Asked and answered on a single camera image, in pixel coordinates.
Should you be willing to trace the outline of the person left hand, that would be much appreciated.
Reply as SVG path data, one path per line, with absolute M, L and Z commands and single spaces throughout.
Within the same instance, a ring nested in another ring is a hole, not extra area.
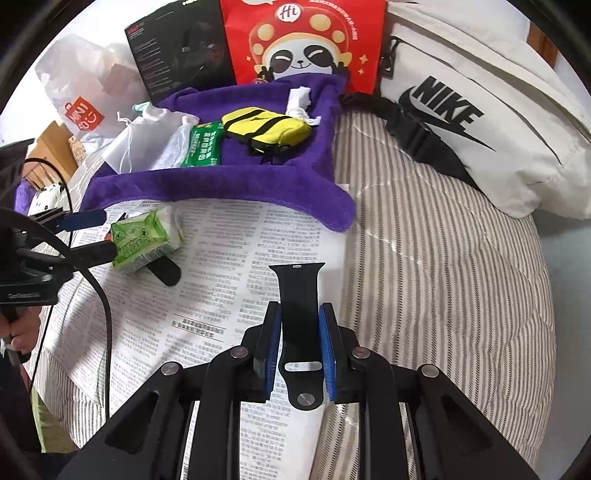
M 39 337 L 41 311 L 41 306 L 27 307 L 13 322 L 1 317 L 0 335 L 2 338 L 12 338 L 11 350 L 28 354 L 34 349 Z

